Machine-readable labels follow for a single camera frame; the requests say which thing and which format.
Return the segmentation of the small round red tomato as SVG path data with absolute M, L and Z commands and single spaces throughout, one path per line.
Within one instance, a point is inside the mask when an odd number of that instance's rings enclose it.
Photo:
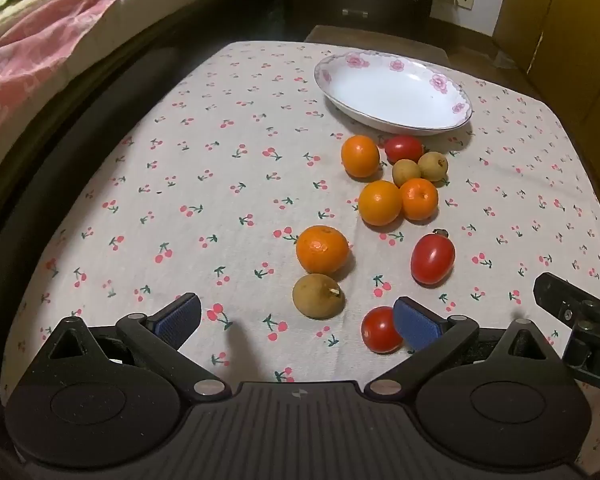
M 393 324 L 392 307 L 381 306 L 369 310 L 361 323 L 361 335 L 366 348 L 377 354 L 399 350 L 403 338 Z

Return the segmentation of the oval red tomato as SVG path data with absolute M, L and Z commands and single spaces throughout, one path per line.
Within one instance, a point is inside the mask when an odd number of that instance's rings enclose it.
M 414 246 L 411 256 L 412 277 L 421 285 L 437 285 L 451 273 L 454 261 L 455 247 L 448 231 L 435 229 Z

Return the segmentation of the large brown longan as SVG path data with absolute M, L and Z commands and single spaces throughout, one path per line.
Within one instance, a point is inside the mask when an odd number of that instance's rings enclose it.
M 338 283 L 324 274 L 306 274 L 294 284 L 292 302 L 307 318 L 327 320 L 338 315 L 346 297 Z

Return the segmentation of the large orange tangerine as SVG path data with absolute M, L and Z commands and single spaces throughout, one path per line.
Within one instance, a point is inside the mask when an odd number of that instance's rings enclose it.
M 310 226 L 298 237 L 296 255 L 306 272 L 333 274 L 347 263 L 350 247 L 340 231 L 330 226 Z

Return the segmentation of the cherry print tablecloth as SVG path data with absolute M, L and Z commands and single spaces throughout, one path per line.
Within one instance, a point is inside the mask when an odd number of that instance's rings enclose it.
M 318 44 L 231 44 L 186 76 L 112 151 L 45 248 L 5 350 L 1 386 L 17 380 L 62 318 L 106 325 L 152 312 L 180 292 L 204 307 L 186 356 L 230 382 L 366 380 L 406 357 L 378 356 L 360 325 L 410 295 L 439 313 L 491 326 L 528 314 L 557 349 L 568 332 L 535 307 L 550 271 L 600 298 L 600 202 L 558 118 L 543 103 L 454 70 L 467 92 L 464 128 L 425 142 L 449 159 L 432 225 L 447 230 L 455 266 L 440 287 L 417 285 L 411 251 L 425 230 L 382 232 L 358 214 L 360 182 L 340 150 L 360 126 L 313 79 Z M 301 314 L 296 243 L 330 226 L 350 255 L 335 280 L 333 318 Z

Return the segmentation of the white floral plate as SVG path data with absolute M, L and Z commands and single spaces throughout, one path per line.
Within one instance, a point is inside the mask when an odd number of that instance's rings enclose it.
M 460 85 L 439 67 L 376 51 L 323 58 L 314 80 L 340 112 L 391 134 L 434 136 L 470 122 L 472 105 Z

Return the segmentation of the wooden wardrobe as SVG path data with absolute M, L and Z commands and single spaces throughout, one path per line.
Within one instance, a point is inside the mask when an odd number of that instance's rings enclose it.
M 493 39 L 600 169 L 600 0 L 503 0 Z

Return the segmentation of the beige mattress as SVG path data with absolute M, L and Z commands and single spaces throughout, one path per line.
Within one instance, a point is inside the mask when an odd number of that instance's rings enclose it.
M 276 0 L 118 0 L 0 129 L 0 208 L 21 196 L 82 115 L 121 77 L 147 104 L 196 56 L 251 32 Z

